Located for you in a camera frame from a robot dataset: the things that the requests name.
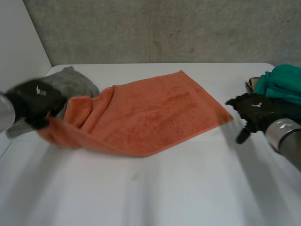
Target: cloth pile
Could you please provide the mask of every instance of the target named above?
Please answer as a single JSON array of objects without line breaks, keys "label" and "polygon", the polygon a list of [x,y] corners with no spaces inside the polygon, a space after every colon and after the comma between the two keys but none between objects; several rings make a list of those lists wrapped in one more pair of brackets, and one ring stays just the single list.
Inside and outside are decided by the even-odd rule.
[{"label": "cloth pile", "polygon": [[260,78],[245,83],[248,93],[265,95],[279,108],[284,117],[301,124],[301,68],[276,66]]}]

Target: gray cloth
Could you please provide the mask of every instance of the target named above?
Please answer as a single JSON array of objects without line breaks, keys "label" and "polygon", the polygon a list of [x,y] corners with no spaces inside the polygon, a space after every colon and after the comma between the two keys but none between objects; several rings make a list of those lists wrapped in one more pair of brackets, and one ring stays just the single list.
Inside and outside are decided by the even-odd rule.
[{"label": "gray cloth", "polygon": [[[41,78],[41,81],[52,85],[55,89],[61,91],[62,95],[68,100],[76,96],[96,97],[99,90],[87,77],[74,70],[72,66],[65,67],[62,71],[54,73],[50,76]],[[63,119],[67,103],[64,108],[56,116]],[[6,130],[6,136],[13,139],[21,134],[33,131],[24,119],[17,121],[11,128]]]}]

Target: black glove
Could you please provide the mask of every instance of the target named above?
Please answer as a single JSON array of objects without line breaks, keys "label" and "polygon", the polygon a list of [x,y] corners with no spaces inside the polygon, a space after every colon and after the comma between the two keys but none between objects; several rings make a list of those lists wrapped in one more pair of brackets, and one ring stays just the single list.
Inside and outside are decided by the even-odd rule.
[{"label": "black glove", "polygon": [[63,108],[66,98],[51,85],[34,79],[22,83],[4,94],[12,103],[16,119],[25,121],[34,129],[46,127],[46,116],[56,116]]},{"label": "black glove", "polygon": [[246,93],[227,101],[226,104],[233,106],[240,117],[247,121],[236,139],[239,144],[242,144],[251,133],[259,130],[265,132],[271,123],[283,118],[277,107],[265,96]]}]

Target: gray concrete wall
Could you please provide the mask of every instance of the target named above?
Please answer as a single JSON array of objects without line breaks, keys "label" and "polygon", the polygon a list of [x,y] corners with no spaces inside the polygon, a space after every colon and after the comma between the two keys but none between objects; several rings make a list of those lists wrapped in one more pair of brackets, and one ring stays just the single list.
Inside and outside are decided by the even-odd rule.
[{"label": "gray concrete wall", "polygon": [[24,0],[52,65],[301,66],[301,0]]}]

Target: towel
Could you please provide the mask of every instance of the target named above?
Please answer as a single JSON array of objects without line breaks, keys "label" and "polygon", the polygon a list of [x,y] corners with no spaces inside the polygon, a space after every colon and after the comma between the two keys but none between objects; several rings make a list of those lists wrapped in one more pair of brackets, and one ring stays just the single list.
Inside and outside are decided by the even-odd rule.
[{"label": "towel", "polygon": [[272,72],[262,75],[254,93],[270,98],[281,98],[301,105],[301,68],[292,65],[279,65]]},{"label": "towel", "polygon": [[[76,96],[96,97],[99,95],[97,86],[87,77],[75,71],[72,66],[65,67],[62,71],[43,77],[40,80],[61,91],[62,95],[67,99]],[[66,107],[67,103],[58,113],[57,118],[63,119]],[[12,139],[30,131],[33,131],[33,128],[24,119],[20,119],[11,128],[6,130],[6,136]]]},{"label": "towel", "polygon": [[145,157],[233,118],[183,71],[69,100],[38,134],[52,144]]}]

